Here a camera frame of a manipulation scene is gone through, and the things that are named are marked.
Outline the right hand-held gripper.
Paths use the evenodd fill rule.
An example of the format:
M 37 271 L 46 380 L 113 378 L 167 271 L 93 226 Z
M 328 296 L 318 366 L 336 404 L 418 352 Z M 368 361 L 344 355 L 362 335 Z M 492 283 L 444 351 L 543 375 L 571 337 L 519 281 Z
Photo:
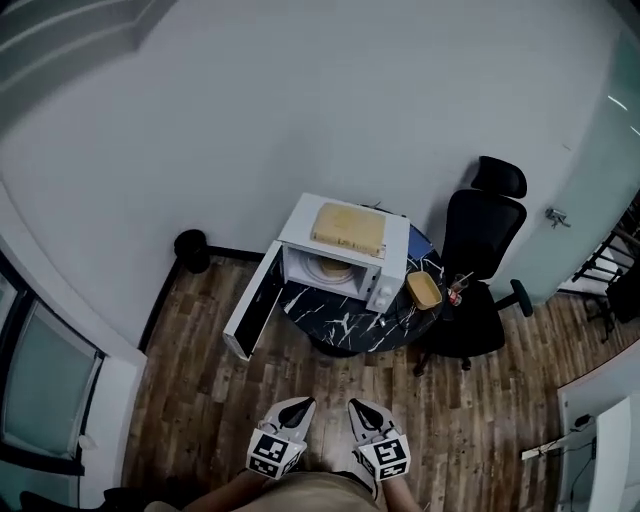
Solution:
M 371 437 L 373 432 L 387 432 L 399 429 L 390 410 L 364 399 L 351 399 L 348 413 L 355 443 Z M 369 444 L 356 447 L 359 462 L 376 482 L 385 481 L 408 473 L 411 454 L 407 436 L 396 430 Z

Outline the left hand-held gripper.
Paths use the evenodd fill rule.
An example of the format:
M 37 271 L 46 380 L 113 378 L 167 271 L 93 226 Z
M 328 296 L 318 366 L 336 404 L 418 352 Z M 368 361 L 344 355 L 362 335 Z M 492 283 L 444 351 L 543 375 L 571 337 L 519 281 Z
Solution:
M 307 448 L 304 441 L 316 410 L 312 397 L 294 397 L 271 406 L 263 421 L 271 424 L 255 428 L 247 450 L 246 469 L 279 480 L 300 460 Z

